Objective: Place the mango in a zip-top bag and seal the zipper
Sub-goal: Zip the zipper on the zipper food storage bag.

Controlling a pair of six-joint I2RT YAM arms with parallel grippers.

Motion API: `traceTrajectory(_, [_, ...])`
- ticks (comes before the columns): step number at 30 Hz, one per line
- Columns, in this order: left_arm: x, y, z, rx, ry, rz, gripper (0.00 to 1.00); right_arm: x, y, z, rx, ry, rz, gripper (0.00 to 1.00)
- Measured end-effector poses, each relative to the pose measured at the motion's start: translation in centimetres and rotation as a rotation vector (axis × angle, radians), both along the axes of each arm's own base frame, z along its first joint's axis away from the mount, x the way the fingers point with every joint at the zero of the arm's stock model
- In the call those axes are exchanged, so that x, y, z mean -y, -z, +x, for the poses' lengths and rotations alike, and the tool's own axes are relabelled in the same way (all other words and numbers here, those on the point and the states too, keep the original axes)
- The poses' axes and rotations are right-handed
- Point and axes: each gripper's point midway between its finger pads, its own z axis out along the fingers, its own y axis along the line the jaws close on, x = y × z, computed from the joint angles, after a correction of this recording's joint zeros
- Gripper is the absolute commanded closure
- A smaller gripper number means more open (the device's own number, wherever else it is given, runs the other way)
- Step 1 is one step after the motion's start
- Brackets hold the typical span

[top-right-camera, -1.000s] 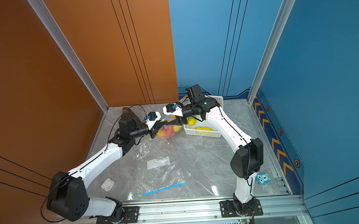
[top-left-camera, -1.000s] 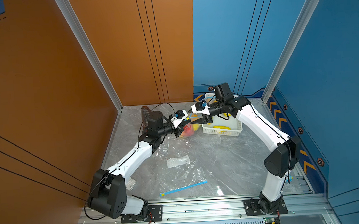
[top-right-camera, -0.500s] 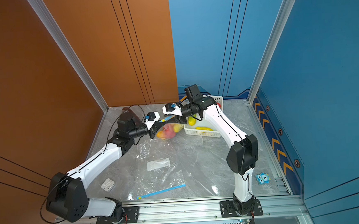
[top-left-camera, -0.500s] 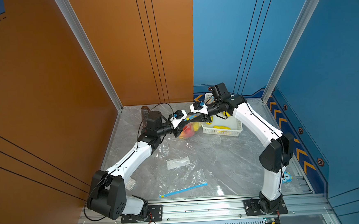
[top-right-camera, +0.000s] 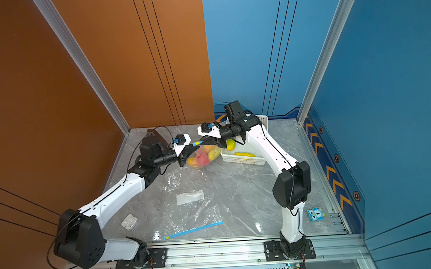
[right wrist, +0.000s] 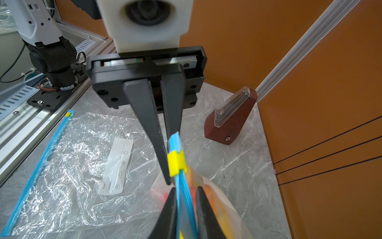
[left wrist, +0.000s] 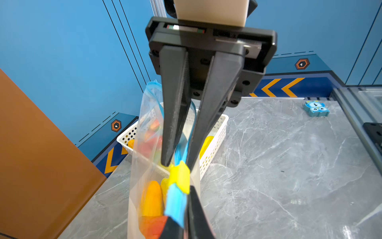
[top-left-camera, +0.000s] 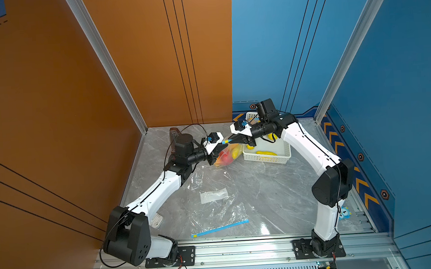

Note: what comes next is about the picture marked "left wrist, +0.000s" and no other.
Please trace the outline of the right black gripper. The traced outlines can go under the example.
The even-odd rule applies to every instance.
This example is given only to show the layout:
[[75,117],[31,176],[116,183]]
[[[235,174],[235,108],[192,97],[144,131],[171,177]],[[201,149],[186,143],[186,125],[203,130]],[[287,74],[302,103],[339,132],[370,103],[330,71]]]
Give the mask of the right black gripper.
[[201,99],[187,158],[192,170],[226,104],[236,107],[259,85],[277,51],[277,33],[160,17],[152,17],[145,32],[152,64],[162,77],[162,165],[170,165],[180,141],[191,89],[192,98]]

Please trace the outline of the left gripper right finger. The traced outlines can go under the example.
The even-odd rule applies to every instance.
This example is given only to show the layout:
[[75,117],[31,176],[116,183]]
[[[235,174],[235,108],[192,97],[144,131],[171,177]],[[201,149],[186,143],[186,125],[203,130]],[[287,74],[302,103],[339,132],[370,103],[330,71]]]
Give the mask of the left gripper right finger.
[[214,232],[193,185],[190,186],[190,194],[188,195],[188,238],[215,239]]

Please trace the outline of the clear zip-top bag blue zipper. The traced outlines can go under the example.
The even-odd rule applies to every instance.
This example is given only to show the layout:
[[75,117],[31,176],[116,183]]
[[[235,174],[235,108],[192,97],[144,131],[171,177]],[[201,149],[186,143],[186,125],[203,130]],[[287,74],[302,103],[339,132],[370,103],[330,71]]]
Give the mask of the clear zip-top bag blue zipper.
[[132,154],[127,229],[129,239],[145,239],[139,230],[139,221],[143,217],[140,214],[141,196],[148,182],[157,181],[161,185],[164,178],[169,178],[169,189],[163,216],[177,222],[184,229],[184,239],[188,237],[188,195],[193,182],[192,170],[187,167],[186,157],[196,116],[195,105],[191,104],[171,163],[169,166],[162,165],[164,124],[162,85],[150,82],[146,86]]

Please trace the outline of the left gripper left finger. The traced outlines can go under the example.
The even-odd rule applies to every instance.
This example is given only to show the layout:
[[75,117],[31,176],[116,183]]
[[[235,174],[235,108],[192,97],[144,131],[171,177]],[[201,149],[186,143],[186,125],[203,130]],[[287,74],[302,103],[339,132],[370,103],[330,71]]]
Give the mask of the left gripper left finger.
[[183,239],[184,229],[172,218],[168,218],[159,239]]

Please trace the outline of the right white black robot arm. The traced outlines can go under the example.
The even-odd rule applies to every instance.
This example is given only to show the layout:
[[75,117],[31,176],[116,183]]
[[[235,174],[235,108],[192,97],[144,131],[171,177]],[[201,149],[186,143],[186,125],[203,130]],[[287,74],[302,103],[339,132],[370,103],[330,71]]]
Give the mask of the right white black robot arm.
[[273,30],[246,27],[256,1],[165,1],[168,16],[147,27],[150,58],[161,76],[164,129],[161,162],[169,166],[193,99],[200,101],[186,152],[192,169],[227,107],[254,92],[277,50]]

